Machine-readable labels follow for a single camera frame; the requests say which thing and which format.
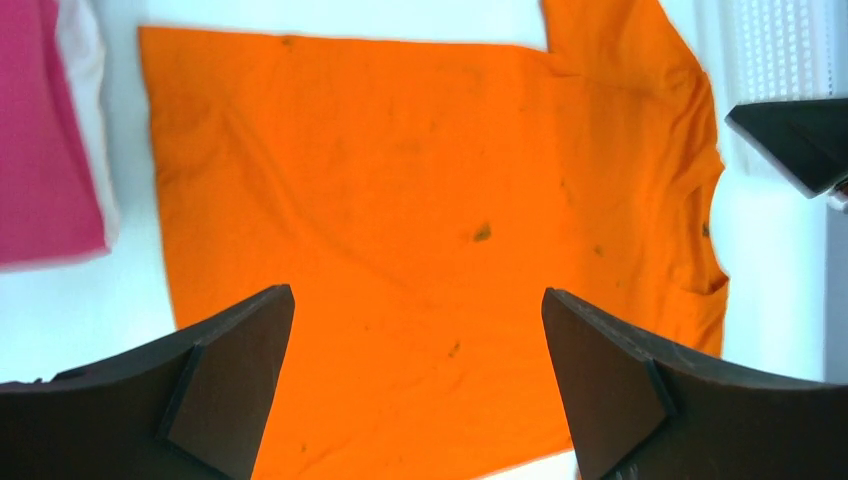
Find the orange fabric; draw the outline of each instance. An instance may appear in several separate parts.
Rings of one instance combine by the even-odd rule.
[[[545,9],[550,53],[141,30],[179,326],[297,299],[255,478],[569,448],[547,286],[719,353],[706,75],[656,0]]]

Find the black object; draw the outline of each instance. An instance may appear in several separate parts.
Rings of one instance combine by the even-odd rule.
[[[738,105],[727,121],[807,197],[848,180],[848,99]]]
[[[848,387],[704,355],[561,290],[542,317],[584,479],[848,476]]]
[[[0,385],[0,478],[250,478],[293,314],[272,287],[49,383]]]

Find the cloth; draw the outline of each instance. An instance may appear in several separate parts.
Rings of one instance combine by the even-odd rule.
[[[3,2],[0,266],[93,255],[103,220],[56,46],[53,0]]]
[[[257,479],[467,479],[570,448],[545,287],[718,355],[707,76],[656,0],[550,52],[144,27],[186,327],[290,283]]]
[[[120,230],[120,213],[112,185],[106,127],[100,105],[106,49],[88,0],[59,0],[56,38],[103,217],[105,243],[111,247]]]

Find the pink fabric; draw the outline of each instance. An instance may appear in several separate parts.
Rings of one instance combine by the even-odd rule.
[[[0,267],[105,250],[55,0],[0,1]]]

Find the orange cloth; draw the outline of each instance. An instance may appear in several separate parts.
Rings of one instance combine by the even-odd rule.
[[[570,447],[545,287],[718,354],[707,76],[656,0],[551,53],[143,28],[180,327],[297,298],[258,479],[467,479]]]

